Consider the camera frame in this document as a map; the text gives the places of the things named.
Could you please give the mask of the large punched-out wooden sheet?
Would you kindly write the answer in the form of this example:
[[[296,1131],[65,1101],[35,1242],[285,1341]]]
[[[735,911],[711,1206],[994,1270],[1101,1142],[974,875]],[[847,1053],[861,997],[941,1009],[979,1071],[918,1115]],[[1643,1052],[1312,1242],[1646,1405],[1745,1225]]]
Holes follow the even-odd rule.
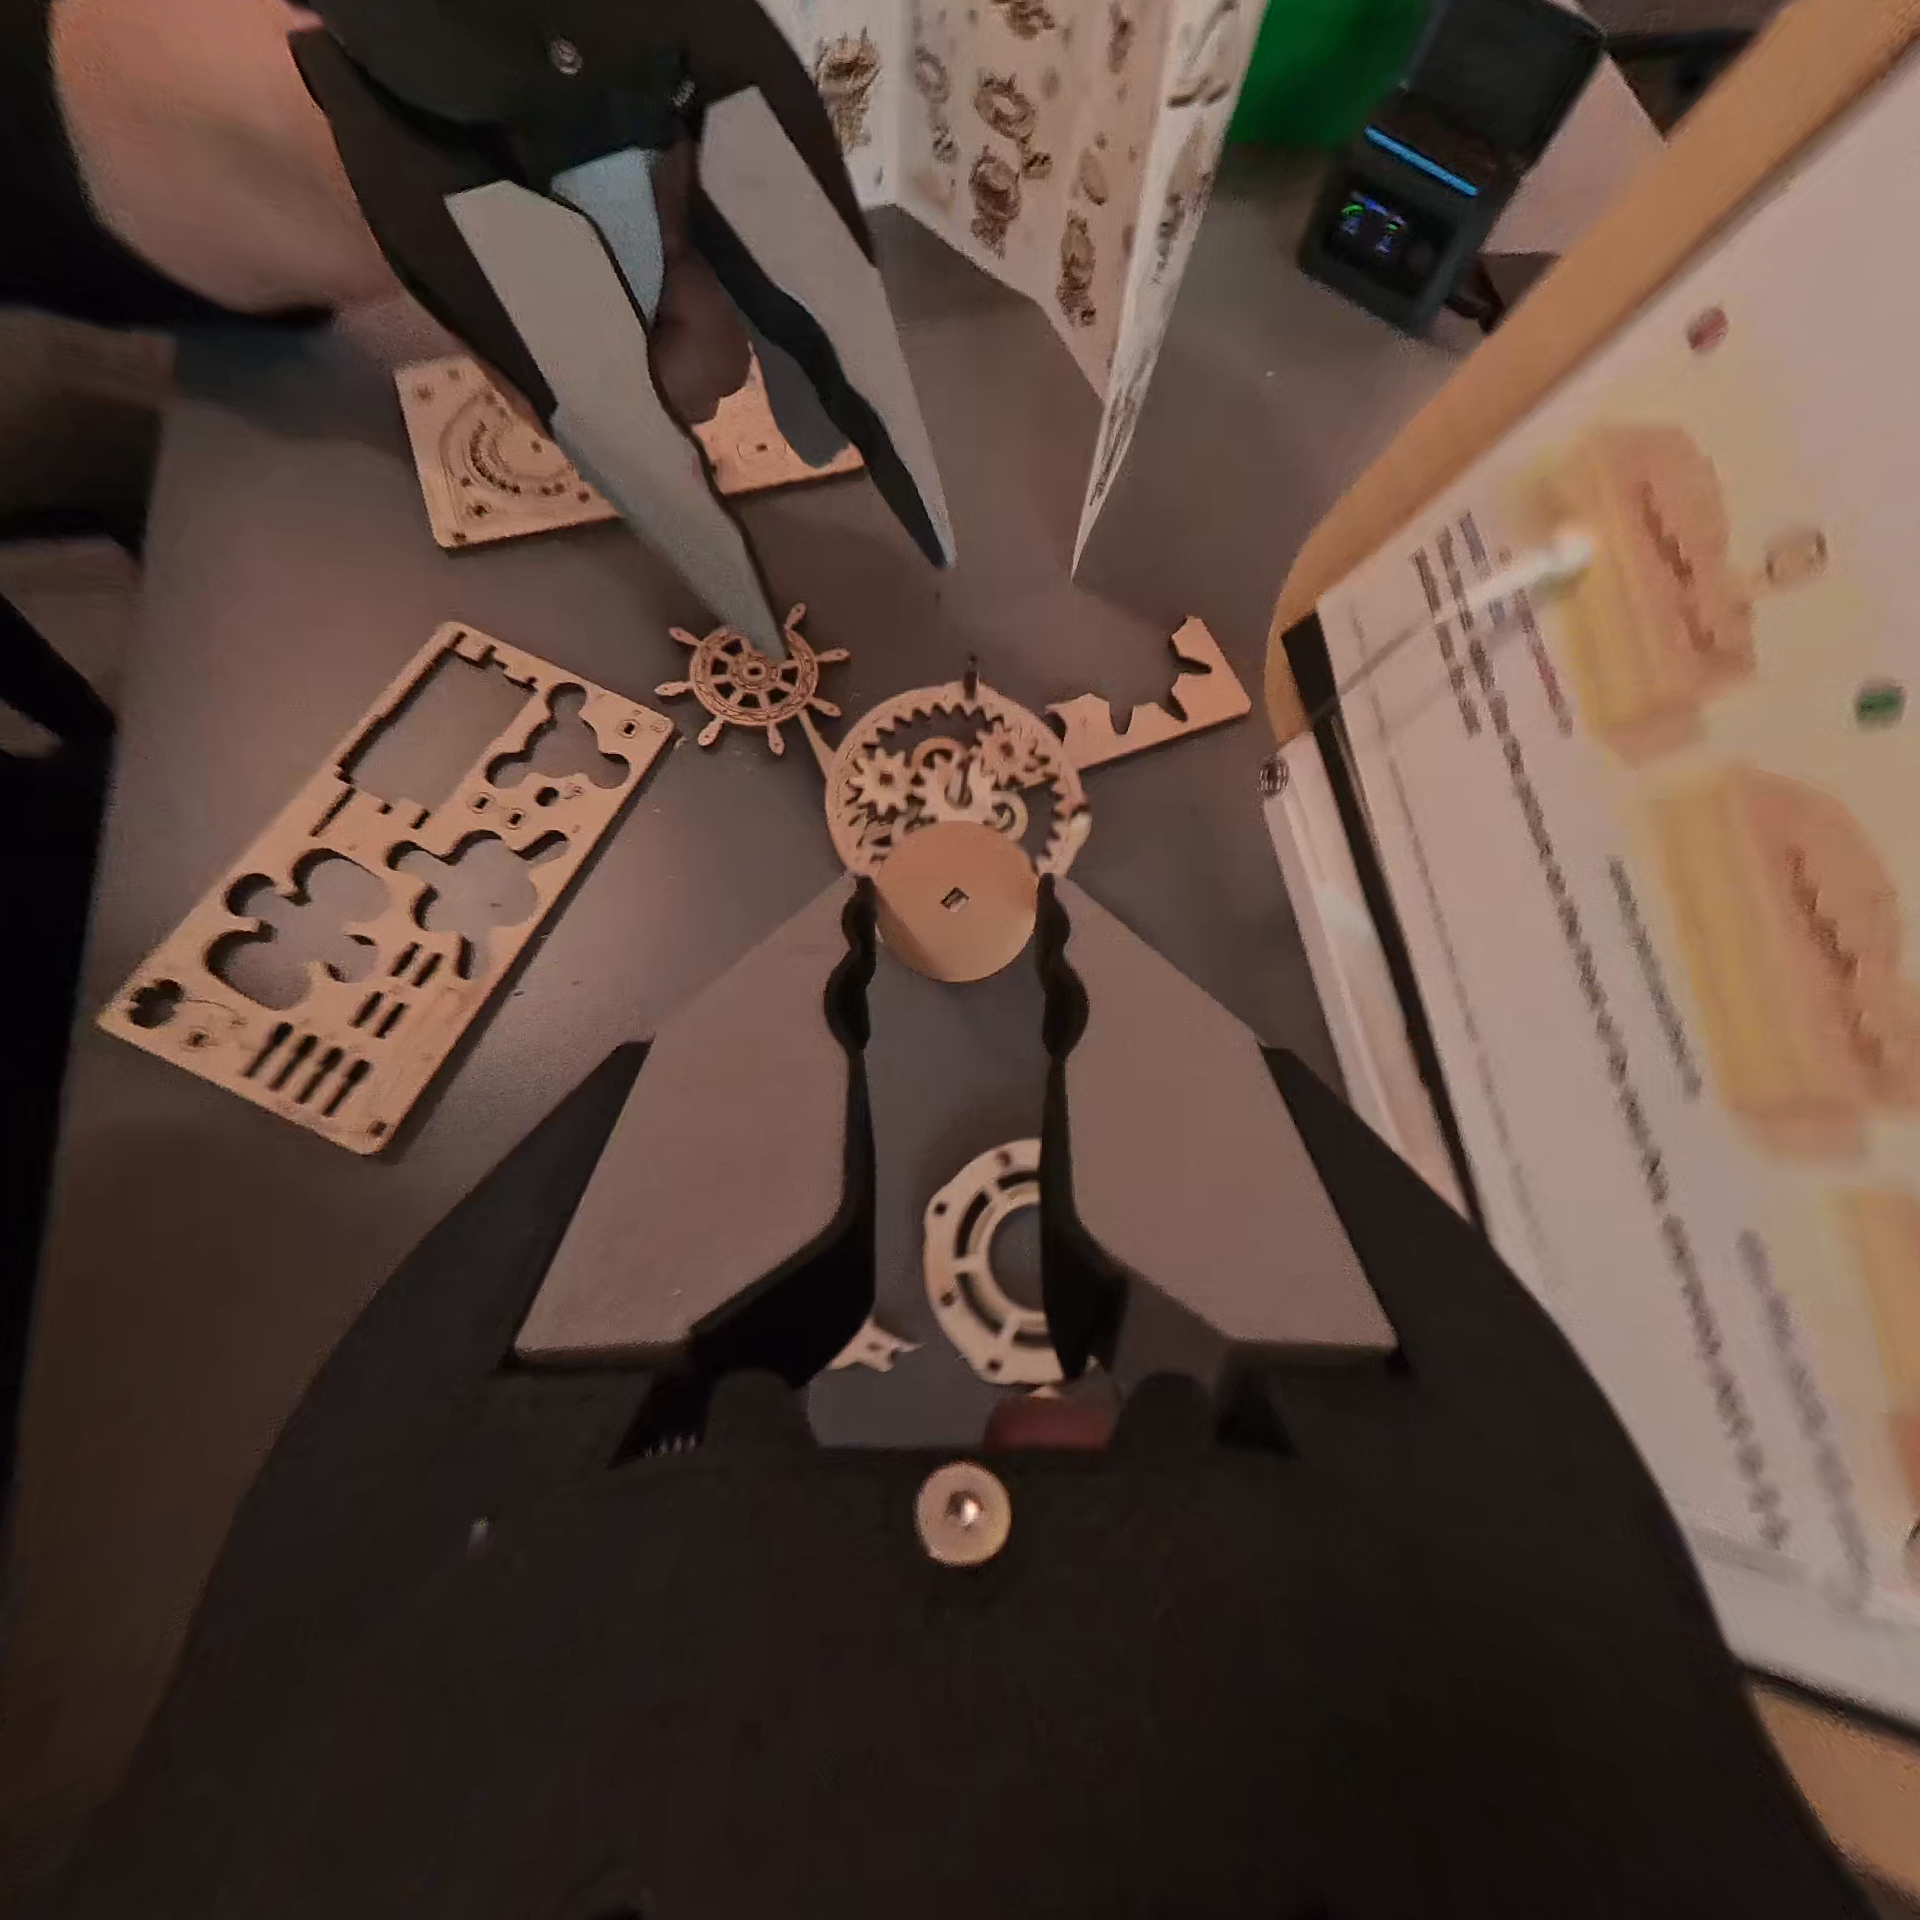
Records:
[[[677,737],[654,706],[438,627],[97,1027],[385,1153]]]

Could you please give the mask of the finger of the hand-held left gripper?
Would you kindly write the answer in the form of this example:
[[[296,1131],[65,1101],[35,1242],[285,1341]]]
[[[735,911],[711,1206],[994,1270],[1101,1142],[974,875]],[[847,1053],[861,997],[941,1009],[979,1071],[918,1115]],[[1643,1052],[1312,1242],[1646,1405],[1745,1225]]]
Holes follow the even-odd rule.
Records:
[[[655,382],[649,335],[665,287],[657,151],[618,148],[546,189],[474,183],[448,217],[533,357],[544,423],[578,473],[723,627],[784,657],[777,618],[705,457]]]
[[[704,105],[694,227],[755,334],[803,375],[927,564],[955,561],[943,481],[872,237],[806,82]]]

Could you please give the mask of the person's left hand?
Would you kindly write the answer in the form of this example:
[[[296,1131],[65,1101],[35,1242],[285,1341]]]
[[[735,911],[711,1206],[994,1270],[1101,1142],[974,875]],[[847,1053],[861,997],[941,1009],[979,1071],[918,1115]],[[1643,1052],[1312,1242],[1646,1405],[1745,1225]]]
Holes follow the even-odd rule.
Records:
[[[63,127],[103,223],[163,278],[239,315],[398,295],[305,91],[282,3],[57,3]]]

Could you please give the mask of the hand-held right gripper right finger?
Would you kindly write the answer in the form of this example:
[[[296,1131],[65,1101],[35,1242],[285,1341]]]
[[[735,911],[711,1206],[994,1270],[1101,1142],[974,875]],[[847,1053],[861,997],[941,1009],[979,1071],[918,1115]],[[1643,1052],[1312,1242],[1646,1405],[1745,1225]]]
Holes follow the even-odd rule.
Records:
[[[1066,1379],[1231,1385],[1399,1341],[1254,1031],[1045,879],[1039,1278]]]

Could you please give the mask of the round wooden disc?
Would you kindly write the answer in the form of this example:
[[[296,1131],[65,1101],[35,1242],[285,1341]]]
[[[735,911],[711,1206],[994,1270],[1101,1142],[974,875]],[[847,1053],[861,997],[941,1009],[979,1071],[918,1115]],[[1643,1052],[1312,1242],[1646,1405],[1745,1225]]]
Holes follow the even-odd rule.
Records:
[[[874,877],[878,932],[905,966],[968,986],[1008,970],[1035,932],[1039,877],[1009,836],[935,823],[905,836]]]

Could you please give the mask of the folded assembly booklet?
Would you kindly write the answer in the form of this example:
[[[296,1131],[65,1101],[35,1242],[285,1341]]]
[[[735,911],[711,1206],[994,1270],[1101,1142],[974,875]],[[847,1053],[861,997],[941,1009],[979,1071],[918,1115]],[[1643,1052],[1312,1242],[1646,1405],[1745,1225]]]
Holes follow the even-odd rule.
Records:
[[[775,3],[863,209],[1027,300],[1101,403],[1079,566],[1202,229],[1265,3]]]

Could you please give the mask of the printed instruction sheet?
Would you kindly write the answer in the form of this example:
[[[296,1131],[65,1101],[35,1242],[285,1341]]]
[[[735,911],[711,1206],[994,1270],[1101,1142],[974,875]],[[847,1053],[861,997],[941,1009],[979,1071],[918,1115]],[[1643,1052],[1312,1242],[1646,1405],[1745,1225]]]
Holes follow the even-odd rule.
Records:
[[[1320,599],[1467,1181],[1743,1661],[1915,1724],[1915,50]]]

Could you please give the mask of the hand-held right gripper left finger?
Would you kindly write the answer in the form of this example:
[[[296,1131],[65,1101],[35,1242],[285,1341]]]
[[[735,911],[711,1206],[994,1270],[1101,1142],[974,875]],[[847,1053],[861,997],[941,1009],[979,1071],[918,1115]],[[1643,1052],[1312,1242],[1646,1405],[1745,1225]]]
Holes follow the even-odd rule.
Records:
[[[840,877],[647,1043],[514,1338],[529,1365],[806,1385],[874,1297],[874,891]]]

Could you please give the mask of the notched wooden sheet strip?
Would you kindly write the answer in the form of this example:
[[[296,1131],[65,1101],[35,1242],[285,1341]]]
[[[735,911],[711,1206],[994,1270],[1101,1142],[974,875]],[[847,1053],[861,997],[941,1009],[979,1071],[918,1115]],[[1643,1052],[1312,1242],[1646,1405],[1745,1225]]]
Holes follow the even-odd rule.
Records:
[[[1249,715],[1253,695],[1202,618],[1187,615],[1168,650],[1174,674],[1155,701],[1119,714],[1110,700],[1079,692],[1045,708],[1047,726],[1075,772],[1159,751]]]

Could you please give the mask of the wooden gear model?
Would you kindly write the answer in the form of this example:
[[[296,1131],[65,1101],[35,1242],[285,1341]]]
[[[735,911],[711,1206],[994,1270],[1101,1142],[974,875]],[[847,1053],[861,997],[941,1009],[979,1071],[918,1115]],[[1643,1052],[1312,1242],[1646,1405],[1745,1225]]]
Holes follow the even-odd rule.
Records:
[[[824,759],[824,821],[840,866],[874,877],[935,826],[978,826],[1039,875],[1066,875],[1091,810],[1064,742],[985,678],[912,689],[861,714]]]

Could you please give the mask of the green plastic bin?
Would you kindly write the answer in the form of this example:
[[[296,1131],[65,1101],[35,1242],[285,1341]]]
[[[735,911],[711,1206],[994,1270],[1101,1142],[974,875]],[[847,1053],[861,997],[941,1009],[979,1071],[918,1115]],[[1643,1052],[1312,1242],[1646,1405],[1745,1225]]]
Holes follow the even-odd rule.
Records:
[[[1238,90],[1226,142],[1329,153],[1418,54],[1435,3],[1271,3]]]

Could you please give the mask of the square wooden sheet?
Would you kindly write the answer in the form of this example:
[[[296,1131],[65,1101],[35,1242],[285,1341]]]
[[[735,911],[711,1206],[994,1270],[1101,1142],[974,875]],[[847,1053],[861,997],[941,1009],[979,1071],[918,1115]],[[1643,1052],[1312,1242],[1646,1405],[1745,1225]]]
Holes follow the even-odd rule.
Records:
[[[538,428],[520,418],[462,354],[401,366],[394,393],[437,543],[466,551],[611,522],[603,500]],[[856,473],[851,446],[806,463],[781,434],[760,369],[694,428],[721,495],[806,487]]]

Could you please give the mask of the black device with screen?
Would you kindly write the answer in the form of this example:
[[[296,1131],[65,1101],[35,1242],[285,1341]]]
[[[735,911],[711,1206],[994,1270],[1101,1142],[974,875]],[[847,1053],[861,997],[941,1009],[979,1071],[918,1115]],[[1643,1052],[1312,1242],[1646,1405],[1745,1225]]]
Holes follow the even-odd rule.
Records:
[[[1603,36],[1549,3],[1430,10],[1405,77],[1312,205],[1304,276],[1422,338],[1593,81]]]

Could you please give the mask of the wooden ship wheel part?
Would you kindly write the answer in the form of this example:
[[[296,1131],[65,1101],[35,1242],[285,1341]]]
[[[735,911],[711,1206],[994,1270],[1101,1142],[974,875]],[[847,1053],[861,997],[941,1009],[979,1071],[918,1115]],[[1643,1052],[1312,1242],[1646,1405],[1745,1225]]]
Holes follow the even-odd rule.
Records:
[[[659,681],[659,700],[693,700],[705,714],[696,745],[707,749],[720,734],[735,729],[762,739],[769,754],[784,754],[784,732],[801,729],[816,749],[823,748],[814,724],[840,718],[838,703],[821,692],[824,673],[845,665],[843,644],[814,644],[806,633],[806,606],[792,604],[784,613],[781,637],[775,650],[759,646],[731,627],[690,630],[670,627],[665,633],[686,657],[679,678]]]

